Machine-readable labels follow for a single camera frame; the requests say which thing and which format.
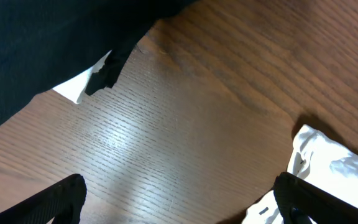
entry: wood grain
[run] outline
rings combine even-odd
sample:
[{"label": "wood grain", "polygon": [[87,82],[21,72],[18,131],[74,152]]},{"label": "wood grain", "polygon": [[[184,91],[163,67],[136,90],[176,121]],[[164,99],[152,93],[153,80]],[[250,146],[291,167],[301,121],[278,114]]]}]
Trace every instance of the wood grain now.
[{"label": "wood grain", "polygon": [[112,90],[48,91],[0,127],[0,212],[80,173],[82,223],[217,223],[271,188],[300,117],[358,153],[358,1],[199,1]]}]

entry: table top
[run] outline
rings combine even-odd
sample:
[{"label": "table top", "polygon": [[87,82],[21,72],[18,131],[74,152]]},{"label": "table top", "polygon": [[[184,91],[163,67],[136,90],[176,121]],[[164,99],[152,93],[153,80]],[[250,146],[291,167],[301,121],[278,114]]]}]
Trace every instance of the table top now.
[{"label": "table top", "polygon": [[48,91],[0,127],[0,212],[79,173],[82,223],[240,223],[305,123],[358,153],[358,1],[202,0],[113,89]]}]

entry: white fabric corner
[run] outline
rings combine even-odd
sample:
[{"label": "white fabric corner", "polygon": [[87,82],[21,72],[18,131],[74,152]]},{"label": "white fabric corner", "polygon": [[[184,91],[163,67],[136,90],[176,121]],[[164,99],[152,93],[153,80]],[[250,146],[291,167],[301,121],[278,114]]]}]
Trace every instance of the white fabric corner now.
[{"label": "white fabric corner", "polygon": [[91,75],[96,73],[103,67],[104,61],[107,56],[110,54],[109,51],[103,58],[101,58],[95,65],[80,73],[76,77],[56,86],[53,88],[56,92],[64,96],[65,98],[71,100],[75,104],[80,104],[82,102],[83,95],[85,94],[85,88],[90,81]]},{"label": "white fabric corner", "polygon": [[[304,125],[293,140],[287,172],[358,208],[358,155]],[[282,224],[273,191],[249,207],[242,224]]]}]

